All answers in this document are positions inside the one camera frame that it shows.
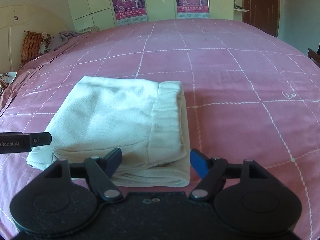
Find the white pants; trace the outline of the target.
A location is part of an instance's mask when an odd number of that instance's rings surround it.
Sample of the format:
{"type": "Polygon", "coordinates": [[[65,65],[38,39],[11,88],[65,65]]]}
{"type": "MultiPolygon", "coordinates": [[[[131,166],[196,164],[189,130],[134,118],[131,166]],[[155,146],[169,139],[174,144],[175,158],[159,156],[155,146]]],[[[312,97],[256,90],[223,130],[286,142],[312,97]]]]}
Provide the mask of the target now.
{"type": "Polygon", "coordinates": [[[27,164],[40,170],[65,158],[81,163],[121,149],[112,177],[124,187],[185,187],[190,139],[179,81],[84,76],[46,128],[52,142],[32,149],[27,164]]]}

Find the white patterned pillow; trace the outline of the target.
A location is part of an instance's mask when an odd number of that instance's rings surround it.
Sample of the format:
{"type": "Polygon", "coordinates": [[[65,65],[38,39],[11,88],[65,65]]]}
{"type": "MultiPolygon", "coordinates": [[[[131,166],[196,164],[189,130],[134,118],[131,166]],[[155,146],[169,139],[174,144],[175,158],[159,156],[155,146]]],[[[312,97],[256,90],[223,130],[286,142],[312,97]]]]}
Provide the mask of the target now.
{"type": "Polygon", "coordinates": [[[0,74],[0,94],[14,82],[17,72],[6,72],[0,74]]]}

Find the pink checked bedsheet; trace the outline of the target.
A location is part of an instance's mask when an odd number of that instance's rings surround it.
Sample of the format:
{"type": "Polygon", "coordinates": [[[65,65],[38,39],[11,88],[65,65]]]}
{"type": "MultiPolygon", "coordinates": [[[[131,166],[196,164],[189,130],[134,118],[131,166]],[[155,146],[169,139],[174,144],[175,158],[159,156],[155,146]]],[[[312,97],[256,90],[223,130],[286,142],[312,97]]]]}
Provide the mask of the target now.
{"type": "Polygon", "coordinates": [[[85,75],[181,81],[191,146],[268,169],[302,202],[296,234],[319,239],[319,68],[301,52],[228,20],[85,34],[22,68],[1,96],[1,131],[43,132],[85,75]]]}

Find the pink pillow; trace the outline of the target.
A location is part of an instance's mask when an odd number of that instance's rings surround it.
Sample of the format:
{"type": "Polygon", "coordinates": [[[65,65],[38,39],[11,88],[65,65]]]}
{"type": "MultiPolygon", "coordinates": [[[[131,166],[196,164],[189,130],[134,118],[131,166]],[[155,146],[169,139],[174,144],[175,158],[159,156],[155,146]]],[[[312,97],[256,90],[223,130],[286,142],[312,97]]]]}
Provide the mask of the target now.
{"type": "Polygon", "coordinates": [[[20,70],[39,68],[44,65],[47,65],[48,63],[52,62],[57,57],[70,51],[72,48],[74,48],[76,45],[78,45],[81,41],[86,39],[89,35],[90,35],[90,33],[85,33],[80,36],[73,37],[73,38],[69,39],[66,44],[64,44],[63,46],[60,46],[56,50],[45,53],[45,54],[29,61],[23,67],[21,67],[20,70]]]}

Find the orange striped pillow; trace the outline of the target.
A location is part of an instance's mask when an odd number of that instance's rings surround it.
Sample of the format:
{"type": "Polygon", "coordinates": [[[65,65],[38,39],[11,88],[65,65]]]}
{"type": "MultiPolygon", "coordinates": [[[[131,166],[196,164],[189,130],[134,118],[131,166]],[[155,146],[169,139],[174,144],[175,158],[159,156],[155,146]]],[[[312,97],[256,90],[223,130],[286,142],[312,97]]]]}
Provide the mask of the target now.
{"type": "Polygon", "coordinates": [[[37,33],[26,30],[22,41],[20,68],[42,55],[48,48],[52,38],[53,36],[49,33],[37,33]]]}

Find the grey crumpled cloth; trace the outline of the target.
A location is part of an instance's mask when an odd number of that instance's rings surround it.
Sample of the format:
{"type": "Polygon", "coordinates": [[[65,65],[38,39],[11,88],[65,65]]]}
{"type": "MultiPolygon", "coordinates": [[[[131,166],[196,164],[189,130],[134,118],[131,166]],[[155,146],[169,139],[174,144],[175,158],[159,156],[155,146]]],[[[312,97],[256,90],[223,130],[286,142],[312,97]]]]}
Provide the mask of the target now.
{"type": "Polygon", "coordinates": [[[44,53],[48,53],[51,51],[55,51],[61,46],[65,45],[69,39],[80,36],[80,33],[77,33],[72,30],[66,30],[59,32],[56,36],[54,36],[49,42],[47,48],[44,50],[44,53]]]}

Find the cream bed headboard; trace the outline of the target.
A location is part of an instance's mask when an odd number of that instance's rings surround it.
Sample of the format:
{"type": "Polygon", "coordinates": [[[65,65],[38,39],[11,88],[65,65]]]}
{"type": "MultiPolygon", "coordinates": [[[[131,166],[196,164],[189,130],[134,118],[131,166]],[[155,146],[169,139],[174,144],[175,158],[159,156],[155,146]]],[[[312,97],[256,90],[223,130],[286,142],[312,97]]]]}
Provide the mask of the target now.
{"type": "Polygon", "coordinates": [[[21,49],[25,31],[56,35],[67,30],[56,15],[39,7],[13,5],[2,7],[1,73],[16,72],[21,65],[21,49]]]}

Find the cream wardrobe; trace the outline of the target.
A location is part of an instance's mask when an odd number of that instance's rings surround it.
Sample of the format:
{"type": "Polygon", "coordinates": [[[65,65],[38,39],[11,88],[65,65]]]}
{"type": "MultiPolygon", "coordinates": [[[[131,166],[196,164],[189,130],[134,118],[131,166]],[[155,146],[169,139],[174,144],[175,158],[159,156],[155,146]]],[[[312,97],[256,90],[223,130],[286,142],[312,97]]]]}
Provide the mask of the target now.
{"type": "MultiPolygon", "coordinates": [[[[234,19],[234,0],[208,0],[209,18],[234,19]]],[[[96,26],[99,30],[117,27],[112,0],[68,0],[77,31],[96,26]]],[[[148,22],[178,19],[176,0],[145,0],[148,22]]]]}

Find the cream corner shelf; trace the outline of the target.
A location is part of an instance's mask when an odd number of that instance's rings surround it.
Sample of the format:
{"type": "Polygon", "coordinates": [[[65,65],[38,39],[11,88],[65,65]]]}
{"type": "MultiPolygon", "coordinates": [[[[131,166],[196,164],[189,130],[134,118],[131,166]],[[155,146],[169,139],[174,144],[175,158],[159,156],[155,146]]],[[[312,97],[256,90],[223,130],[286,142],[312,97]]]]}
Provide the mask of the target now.
{"type": "Polygon", "coordinates": [[[245,22],[247,14],[246,0],[234,0],[234,20],[245,22]]]}

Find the lower left purple poster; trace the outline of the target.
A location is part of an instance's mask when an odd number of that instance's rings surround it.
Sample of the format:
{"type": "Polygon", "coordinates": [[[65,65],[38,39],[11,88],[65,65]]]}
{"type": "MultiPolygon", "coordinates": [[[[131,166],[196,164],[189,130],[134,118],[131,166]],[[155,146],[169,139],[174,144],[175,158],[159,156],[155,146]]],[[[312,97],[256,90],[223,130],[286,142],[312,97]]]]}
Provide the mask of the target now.
{"type": "Polygon", "coordinates": [[[112,0],[117,26],[148,21],[145,0],[112,0]]]}

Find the brown wooden door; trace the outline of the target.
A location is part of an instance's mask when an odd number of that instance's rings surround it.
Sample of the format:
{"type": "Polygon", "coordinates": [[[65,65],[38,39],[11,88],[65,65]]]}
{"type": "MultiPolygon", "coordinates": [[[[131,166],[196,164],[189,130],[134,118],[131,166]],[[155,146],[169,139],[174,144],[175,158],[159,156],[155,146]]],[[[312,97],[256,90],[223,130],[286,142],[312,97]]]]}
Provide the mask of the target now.
{"type": "Polygon", "coordinates": [[[244,12],[243,22],[263,32],[278,36],[280,0],[242,0],[244,12]]]}

